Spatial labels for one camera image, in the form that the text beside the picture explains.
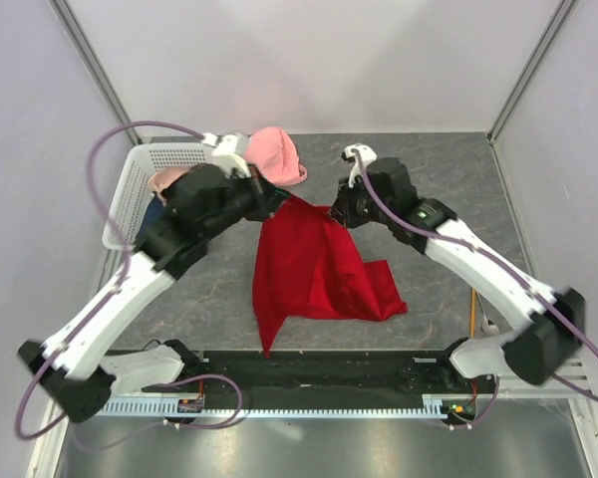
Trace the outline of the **red cloth napkin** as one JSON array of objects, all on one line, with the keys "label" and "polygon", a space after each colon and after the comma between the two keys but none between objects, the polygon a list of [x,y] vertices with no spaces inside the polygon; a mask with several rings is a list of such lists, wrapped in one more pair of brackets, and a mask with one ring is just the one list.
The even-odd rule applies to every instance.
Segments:
[{"label": "red cloth napkin", "polygon": [[292,195],[262,225],[252,306],[266,357],[289,317],[379,323],[408,311],[388,262],[364,261],[327,211]]}]

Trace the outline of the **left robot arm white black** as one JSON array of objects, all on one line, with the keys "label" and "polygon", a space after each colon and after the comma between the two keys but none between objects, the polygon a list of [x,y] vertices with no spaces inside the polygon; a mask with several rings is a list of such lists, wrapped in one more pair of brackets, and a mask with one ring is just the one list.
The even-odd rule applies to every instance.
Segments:
[{"label": "left robot arm white black", "polygon": [[210,164],[162,192],[161,216],[139,235],[117,275],[66,326],[42,343],[25,342],[22,362],[68,418],[81,423],[116,395],[154,385],[191,390],[198,367],[181,343],[112,356],[111,345],[139,313],[208,252],[212,239],[242,219],[265,221],[289,192],[257,172],[225,174]]}]

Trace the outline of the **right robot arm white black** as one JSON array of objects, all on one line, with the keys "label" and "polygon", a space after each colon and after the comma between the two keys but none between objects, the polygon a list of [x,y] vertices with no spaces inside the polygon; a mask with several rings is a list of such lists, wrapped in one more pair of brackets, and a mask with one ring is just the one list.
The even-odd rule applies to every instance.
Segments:
[{"label": "right robot arm white black", "polygon": [[475,377],[512,372],[542,385],[582,346],[585,300],[575,289],[558,292],[530,277],[469,229],[442,202],[420,198],[407,168],[395,157],[345,153],[353,167],[338,185],[331,216],[348,229],[386,226],[395,239],[445,266],[476,289],[510,325],[510,332],[463,339],[437,366],[439,385],[462,390]]}]

